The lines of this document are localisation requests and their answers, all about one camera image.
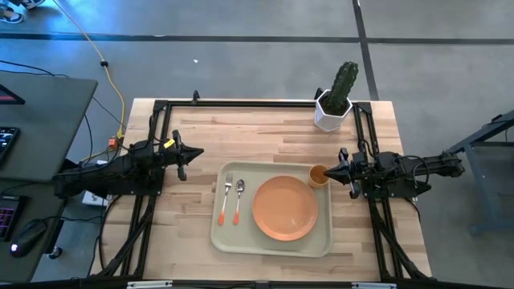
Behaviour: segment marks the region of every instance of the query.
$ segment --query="white pot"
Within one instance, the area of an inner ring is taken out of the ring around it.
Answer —
[[[341,127],[343,120],[352,110],[353,104],[350,99],[346,99],[346,112],[342,116],[332,116],[324,113],[321,107],[321,100],[330,93],[330,89],[325,90],[316,100],[316,112],[314,114],[314,125],[324,132],[333,132]]]

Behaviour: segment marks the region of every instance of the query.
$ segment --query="fork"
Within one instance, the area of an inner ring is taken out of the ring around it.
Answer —
[[[226,196],[231,187],[232,187],[232,174],[228,173],[226,175],[226,180],[225,180],[225,197],[223,198],[222,212],[219,214],[219,217],[218,217],[218,225],[220,225],[220,226],[223,225],[223,221],[225,220]]]

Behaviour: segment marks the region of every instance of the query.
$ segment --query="green cactus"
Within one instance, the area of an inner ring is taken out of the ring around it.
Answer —
[[[357,78],[359,68],[356,63],[347,61],[339,67],[330,93],[321,100],[324,113],[342,116],[346,112],[346,99]]]

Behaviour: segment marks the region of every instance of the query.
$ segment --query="potted cactus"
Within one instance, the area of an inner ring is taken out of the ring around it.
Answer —
[[[352,109],[348,94],[359,72],[353,62],[345,62],[339,68],[332,89],[325,90],[316,100],[314,125],[324,132],[332,132],[341,127],[343,119]]]

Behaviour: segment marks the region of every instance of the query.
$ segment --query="keyboard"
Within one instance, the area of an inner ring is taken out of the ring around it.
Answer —
[[[9,242],[14,226],[22,212],[22,197],[0,197],[0,242]]]

